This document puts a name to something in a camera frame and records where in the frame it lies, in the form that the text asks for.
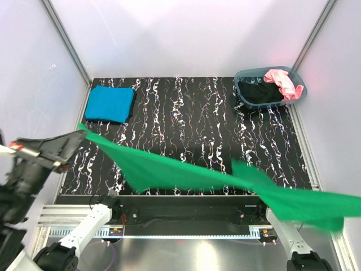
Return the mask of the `green t-shirt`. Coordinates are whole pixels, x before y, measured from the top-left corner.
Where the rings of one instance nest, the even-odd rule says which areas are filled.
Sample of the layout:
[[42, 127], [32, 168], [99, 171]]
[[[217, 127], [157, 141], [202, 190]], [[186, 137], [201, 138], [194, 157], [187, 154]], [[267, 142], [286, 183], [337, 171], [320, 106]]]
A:
[[85, 138], [96, 144], [121, 169], [136, 191], [159, 189], [217, 189], [231, 185], [254, 191], [280, 221], [298, 221], [325, 231], [340, 232], [346, 217], [360, 217], [360, 197], [323, 191], [277, 186], [263, 171], [233, 160], [232, 174], [183, 163], [158, 154], [117, 145], [91, 132], [84, 124]]

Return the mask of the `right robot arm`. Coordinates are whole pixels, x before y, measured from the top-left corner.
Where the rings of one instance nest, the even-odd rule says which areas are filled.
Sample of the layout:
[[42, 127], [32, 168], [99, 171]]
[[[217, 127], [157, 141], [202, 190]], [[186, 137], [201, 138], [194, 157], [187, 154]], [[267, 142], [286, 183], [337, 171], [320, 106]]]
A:
[[302, 238], [299, 231], [288, 222], [276, 217], [276, 210], [269, 204], [256, 209], [256, 217], [263, 224], [270, 223], [277, 233], [288, 257], [287, 270], [331, 271], [330, 264], [322, 259]]

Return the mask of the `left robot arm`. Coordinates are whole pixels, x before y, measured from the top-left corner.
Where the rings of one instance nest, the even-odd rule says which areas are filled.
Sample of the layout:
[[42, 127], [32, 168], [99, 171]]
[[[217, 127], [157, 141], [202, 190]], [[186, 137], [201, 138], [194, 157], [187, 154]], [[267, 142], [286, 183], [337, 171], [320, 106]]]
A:
[[1, 185], [1, 270], [76, 270], [78, 259], [96, 232], [122, 216], [119, 201], [103, 196], [91, 212], [64, 238], [31, 258], [22, 240], [25, 229], [15, 225], [27, 220], [27, 213], [50, 173], [63, 173], [85, 139], [77, 130], [48, 139], [18, 138], [1, 145], [1, 155], [12, 157], [11, 171]]

